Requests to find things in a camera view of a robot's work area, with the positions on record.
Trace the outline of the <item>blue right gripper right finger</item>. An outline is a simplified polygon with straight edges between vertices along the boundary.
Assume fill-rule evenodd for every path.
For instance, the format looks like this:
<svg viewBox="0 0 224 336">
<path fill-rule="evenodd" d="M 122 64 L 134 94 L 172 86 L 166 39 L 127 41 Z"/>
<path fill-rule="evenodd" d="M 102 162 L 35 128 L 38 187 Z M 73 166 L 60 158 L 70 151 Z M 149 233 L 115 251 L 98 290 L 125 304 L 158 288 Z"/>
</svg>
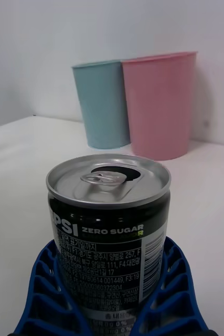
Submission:
<svg viewBox="0 0 224 336">
<path fill-rule="evenodd" d="M 133 334 L 196 335 L 206 331 L 189 263 L 179 246 L 167 237 L 159 282 L 141 309 Z"/>
</svg>

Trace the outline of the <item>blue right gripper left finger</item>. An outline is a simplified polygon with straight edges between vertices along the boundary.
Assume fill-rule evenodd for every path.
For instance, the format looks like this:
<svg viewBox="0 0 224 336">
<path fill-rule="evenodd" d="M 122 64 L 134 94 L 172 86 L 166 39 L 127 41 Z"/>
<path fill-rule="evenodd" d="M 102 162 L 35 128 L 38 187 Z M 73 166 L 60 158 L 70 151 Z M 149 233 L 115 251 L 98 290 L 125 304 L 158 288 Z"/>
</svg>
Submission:
<svg viewBox="0 0 224 336">
<path fill-rule="evenodd" d="M 34 263 L 26 304 L 14 335 L 91 335 L 87 321 L 59 278 L 53 240 Z"/>
</svg>

